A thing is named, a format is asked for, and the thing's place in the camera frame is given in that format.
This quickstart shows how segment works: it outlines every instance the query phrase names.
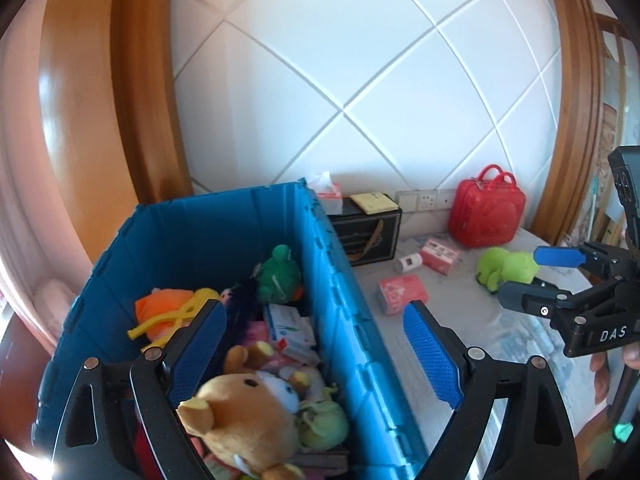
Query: electrical outlet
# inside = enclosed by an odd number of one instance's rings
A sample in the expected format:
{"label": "electrical outlet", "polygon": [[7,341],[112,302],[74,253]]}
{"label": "electrical outlet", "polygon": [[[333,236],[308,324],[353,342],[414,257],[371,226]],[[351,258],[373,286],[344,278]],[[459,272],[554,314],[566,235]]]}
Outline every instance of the electrical outlet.
{"label": "electrical outlet", "polygon": [[436,209],[438,192],[434,189],[427,189],[418,192],[418,211],[433,211]]}
{"label": "electrical outlet", "polygon": [[412,213],[418,207],[417,191],[398,191],[396,193],[396,203],[403,213]]}
{"label": "electrical outlet", "polygon": [[453,207],[453,200],[456,197],[455,189],[439,189],[438,199],[436,200],[436,209],[438,211],[444,209],[451,209]]}

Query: human hand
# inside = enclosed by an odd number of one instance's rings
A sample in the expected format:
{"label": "human hand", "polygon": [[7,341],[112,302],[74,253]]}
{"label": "human hand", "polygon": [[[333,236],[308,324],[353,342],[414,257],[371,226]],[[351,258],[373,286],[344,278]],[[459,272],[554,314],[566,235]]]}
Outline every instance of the human hand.
{"label": "human hand", "polygon": [[[631,343],[622,350],[622,359],[625,365],[640,370],[640,342]],[[611,384],[611,374],[607,363],[607,353],[599,352],[591,356],[590,369],[595,372],[593,386],[596,390],[595,402],[600,404],[607,398]]]}

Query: red handle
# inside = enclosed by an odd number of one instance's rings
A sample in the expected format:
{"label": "red handle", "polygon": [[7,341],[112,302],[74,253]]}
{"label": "red handle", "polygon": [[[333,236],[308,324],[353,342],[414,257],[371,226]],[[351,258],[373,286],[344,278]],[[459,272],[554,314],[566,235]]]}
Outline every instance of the red handle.
{"label": "red handle", "polygon": [[497,164],[489,164],[486,168],[484,168],[484,170],[480,172],[480,174],[478,175],[478,180],[484,179],[484,176],[491,170],[498,170],[498,176],[501,176],[501,174],[504,173],[502,171],[502,168]]}
{"label": "red handle", "polygon": [[510,173],[509,171],[503,171],[500,175],[498,175],[491,182],[489,182],[489,185],[486,188],[493,189],[498,182],[504,182],[505,181],[504,178],[506,176],[508,176],[509,179],[511,180],[511,185],[510,185],[511,189],[518,189],[516,178],[513,176],[513,173]]}

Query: blue gripper pad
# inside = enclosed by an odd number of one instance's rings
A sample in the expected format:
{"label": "blue gripper pad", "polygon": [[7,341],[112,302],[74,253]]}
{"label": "blue gripper pad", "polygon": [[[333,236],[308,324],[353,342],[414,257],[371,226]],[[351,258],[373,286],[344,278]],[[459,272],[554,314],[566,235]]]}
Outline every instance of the blue gripper pad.
{"label": "blue gripper pad", "polygon": [[587,261],[587,257],[573,247],[538,247],[533,251],[533,259],[539,265],[572,269]]}
{"label": "blue gripper pad", "polygon": [[411,303],[404,310],[402,324],[436,396],[448,402],[452,410],[456,410],[462,402],[463,394],[460,373],[455,363]]}
{"label": "blue gripper pad", "polygon": [[171,389],[166,396],[174,408],[183,400],[191,399],[196,393],[202,375],[213,359],[225,330],[225,306],[217,301],[171,368]]}

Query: green plush toy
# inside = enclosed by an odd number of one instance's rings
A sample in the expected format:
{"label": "green plush toy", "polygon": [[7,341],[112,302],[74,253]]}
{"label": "green plush toy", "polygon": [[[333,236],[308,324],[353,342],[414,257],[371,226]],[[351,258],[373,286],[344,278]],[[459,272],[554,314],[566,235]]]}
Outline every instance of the green plush toy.
{"label": "green plush toy", "polygon": [[493,294],[503,282],[531,283],[539,268],[531,253],[491,247],[480,256],[476,279]]}
{"label": "green plush toy", "polygon": [[296,416],[300,444],[313,451],[328,451],[340,446],[349,434],[347,416],[331,394],[337,388],[325,388],[324,400],[301,402]]}
{"label": "green plush toy", "polygon": [[256,276],[260,303],[289,303],[294,298],[302,273],[286,245],[274,247],[271,258],[264,262]]}

